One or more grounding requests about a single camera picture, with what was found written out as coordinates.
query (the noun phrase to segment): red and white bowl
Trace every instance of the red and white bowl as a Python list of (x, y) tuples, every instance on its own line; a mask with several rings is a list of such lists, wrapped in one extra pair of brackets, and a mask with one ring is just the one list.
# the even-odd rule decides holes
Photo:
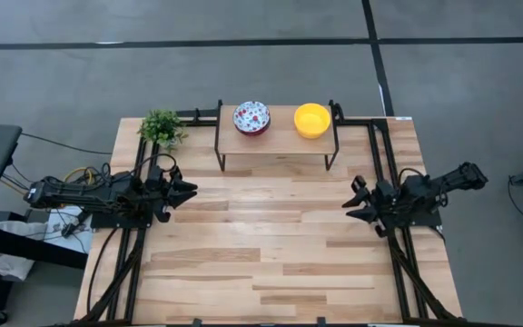
[(240, 104), (233, 111), (233, 124), (242, 134), (259, 135), (270, 127), (270, 109), (257, 101)]

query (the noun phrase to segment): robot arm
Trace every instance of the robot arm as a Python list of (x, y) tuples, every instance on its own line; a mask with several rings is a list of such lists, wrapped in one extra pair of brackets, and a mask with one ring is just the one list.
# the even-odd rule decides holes
[(136, 227), (145, 227), (140, 217), (147, 214), (166, 223), (170, 218), (167, 207), (174, 209), (194, 197), (197, 185), (183, 181), (178, 166), (170, 171), (168, 181), (164, 173), (157, 165), (151, 168), (144, 183), (132, 173), (123, 172), (103, 177), (100, 183), (92, 185), (65, 183), (48, 176), (32, 183), (24, 200), (36, 209), (77, 205), (83, 212), (96, 214), (105, 221), (107, 216), (112, 217), (113, 227), (120, 226), (118, 222), (122, 220), (138, 221)]
[(463, 163), (457, 169), (438, 178), (428, 175), (412, 175), (405, 179), (399, 188), (387, 181), (376, 184), (370, 192), (362, 176), (355, 177), (352, 191), (355, 196), (342, 207), (348, 208), (365, 203), (362, 209), (346, 214), (367, 223), (379, 221), (384, 227), (377, 229), (380, 237), (388, 230), (404, 227), (412, 223), (414, 213), (435, 212), (440, 206), (446, 206), (447, 193), (453, 190), (481, 189), (488, 178), (473, 163)]

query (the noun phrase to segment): potted plant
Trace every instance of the potted plant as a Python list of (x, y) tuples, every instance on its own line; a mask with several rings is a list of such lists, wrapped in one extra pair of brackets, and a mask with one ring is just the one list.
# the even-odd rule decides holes
[(143, 120), (138, 131), (146, 140), (160, 144), (169, 153), (176, 149), (188, 135), (176, 112), (152, 110)]

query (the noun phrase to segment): concrete floor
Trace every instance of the concrete floor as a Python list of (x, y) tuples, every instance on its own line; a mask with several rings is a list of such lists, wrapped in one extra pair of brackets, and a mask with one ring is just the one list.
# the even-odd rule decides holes
[[(523, 1), (371, 0), (380, 37), (523, 36)], [(364, 37), (358, 0), (0, 0), (0, 43)], [(508, 200), (523, 170), (523, 45), (381, 47), (396, 115), (415, 119), (431, 174), (463, 161), (490, 179), (442, 210), (451, 268), (472, 321), (523, 324), (523, 218)], [(118, 121), (258, 99), (381, 115), (367, 45), (0, 51), (0, 123), (109, 151)], [(22, 137), (29, 178), (107, 158)], [(514, 189), (523, 208), (523, 188)], [(25, 205), (0, 187), (0, 210)], [(37, 264), (8, 302), (15, 326), (72, 319), (82, 273)]]

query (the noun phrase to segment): yellow cable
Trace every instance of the yellow cable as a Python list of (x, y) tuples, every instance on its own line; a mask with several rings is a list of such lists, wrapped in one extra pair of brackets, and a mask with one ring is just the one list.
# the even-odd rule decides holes
[(21, 191), (20, 189), (16, 188), (14, 185), (11, 185), (10, 183), (4, 181), (4, 180), (0, 180), (1, 183), (4, 183), (5, 185), (7, 185), (9, 188), (11, 188), (12, 190), (20, 193), (21, 195), (25, 195), (25, 192)]
[(92, 184), (92, 172), (90, 171), (90, 169), (86, 168), (86, 167), (80, 167), (80, 168), (76, 168), (74, 170), (72, 170), (70, 173), (68, 173), (68, 175), (66, 175), (64, 177), (64, 182), (68, 182), (68, 180), (70, 179), (70, 177), (72, 177), (75, 173), (79, 173), (79, 172), (88, 172), (88, 184)]

